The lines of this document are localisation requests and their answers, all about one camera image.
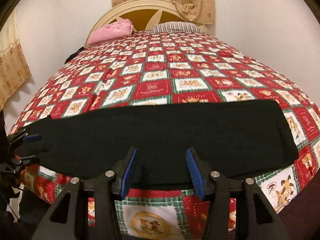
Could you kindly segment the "pink folded blanket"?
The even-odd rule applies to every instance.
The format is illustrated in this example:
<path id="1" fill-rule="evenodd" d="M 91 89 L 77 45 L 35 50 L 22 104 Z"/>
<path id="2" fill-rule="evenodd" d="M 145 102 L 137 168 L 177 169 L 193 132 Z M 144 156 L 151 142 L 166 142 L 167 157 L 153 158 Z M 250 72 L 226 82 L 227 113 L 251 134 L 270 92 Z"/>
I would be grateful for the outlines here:
<path id="1" fill-rule="evenodd" d="M 93 31 L 88 37 L 87 45 L 93 46 L 101 42 L 128 37 L 131 36 L 132 32 L 133 24 L 129 19 L 113 22 Z"/>

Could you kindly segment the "dark item at bed edge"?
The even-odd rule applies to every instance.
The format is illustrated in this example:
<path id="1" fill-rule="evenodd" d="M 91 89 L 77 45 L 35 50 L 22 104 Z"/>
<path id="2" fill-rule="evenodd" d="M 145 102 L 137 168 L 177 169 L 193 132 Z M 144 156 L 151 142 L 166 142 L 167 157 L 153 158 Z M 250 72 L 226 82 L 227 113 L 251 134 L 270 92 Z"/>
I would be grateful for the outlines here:
<path id="1" fill-rule="evenodd" d="M 67 57 L 67 59 L 65 60 L 65 64 L 67 64 L 69 61 L 71 61 L 72 59 L 74 59 L 80 52 L 82 52 L 85 48 L 81 47 L 79 48 L 76 52 L 72 53 L 71 55 L 69 55 L 69 57 Z"/>

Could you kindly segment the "red patchwork bear bedspread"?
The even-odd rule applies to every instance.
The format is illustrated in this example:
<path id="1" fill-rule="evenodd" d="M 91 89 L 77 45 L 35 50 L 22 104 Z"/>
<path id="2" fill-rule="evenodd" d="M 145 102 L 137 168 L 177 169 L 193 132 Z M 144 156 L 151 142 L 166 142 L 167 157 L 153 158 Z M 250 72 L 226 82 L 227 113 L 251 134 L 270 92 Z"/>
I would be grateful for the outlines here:
<path id="1" fill-rule="evenodd" d="M 296 84 L 217 38 L 136 33 L 80 52 L 43 85 L 11 133 L 50 115 L 105 107 L 269 99 L 283 109 L 299 150 L 293 165 L 256 177 L 296 239 L 319 224 L 319 108 Z M 21 220 L 38 223 L 70 177 L 33 165 L 22 172 Z M 200 239 L 208 203 L 192 190 L 131 190 L 116 202 L 125 237 Z"/>

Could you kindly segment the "beige side window curtain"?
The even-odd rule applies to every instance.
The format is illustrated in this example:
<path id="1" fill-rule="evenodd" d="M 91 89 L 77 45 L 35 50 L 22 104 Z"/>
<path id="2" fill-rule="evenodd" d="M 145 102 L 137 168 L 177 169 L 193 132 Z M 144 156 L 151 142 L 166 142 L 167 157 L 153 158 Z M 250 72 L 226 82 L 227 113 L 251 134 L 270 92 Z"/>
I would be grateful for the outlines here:
<path id="1" fill-rule="evenodd" d="M 16 10 L 1 29 L 0 104 L 5 106 L 12 95 L 31 77 L 17 32 Z"/>

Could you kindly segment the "cream wooden headboard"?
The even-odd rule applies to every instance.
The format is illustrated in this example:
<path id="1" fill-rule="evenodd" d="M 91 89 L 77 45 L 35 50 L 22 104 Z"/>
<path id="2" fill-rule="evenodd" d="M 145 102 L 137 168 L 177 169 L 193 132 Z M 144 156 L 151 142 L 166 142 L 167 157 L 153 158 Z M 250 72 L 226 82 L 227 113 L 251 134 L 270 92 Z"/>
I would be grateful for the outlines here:
<path id="1" fill-rule="evenodd" d="M 155 25 L 165 22 L 187 21 L 168 0 L 130 0 L 115 6 L 103 15 L 91 32 L 124 19 L 133 23 L 134 33 L 152 30 Z"/>

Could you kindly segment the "striped pillow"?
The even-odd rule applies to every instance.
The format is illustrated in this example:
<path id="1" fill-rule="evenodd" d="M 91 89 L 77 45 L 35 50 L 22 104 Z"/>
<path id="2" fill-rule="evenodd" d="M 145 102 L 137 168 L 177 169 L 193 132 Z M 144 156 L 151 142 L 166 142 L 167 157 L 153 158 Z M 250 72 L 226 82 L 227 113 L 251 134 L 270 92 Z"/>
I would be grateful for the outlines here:
<path id="1" fill-rule="evenodd" d="M 159 34 L 159 33 L 198 33 L 205 34 L 196 24 L 189 22 L 165 22 L 161 24 L 157 24 L 150 31 L 151 34 Z"/>

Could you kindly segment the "black pants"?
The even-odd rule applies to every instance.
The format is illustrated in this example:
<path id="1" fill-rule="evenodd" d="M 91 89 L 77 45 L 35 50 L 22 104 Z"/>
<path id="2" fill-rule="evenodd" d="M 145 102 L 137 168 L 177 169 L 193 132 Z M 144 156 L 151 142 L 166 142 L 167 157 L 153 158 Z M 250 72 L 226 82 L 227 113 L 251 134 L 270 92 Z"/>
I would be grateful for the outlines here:
<path id="1" fill-rule="evenodd" d="M 289 124 L 273 100 L 182 103 L 105 108 L 33 122 L 40 141 L 15 152 L 34 155 L 52 171 L 96 177 L 137 149 L 136 189 L 191 187 L 185 154 L 199 157 L 228 178 L 241 179 L 286 168 L 298 158 Z"/>

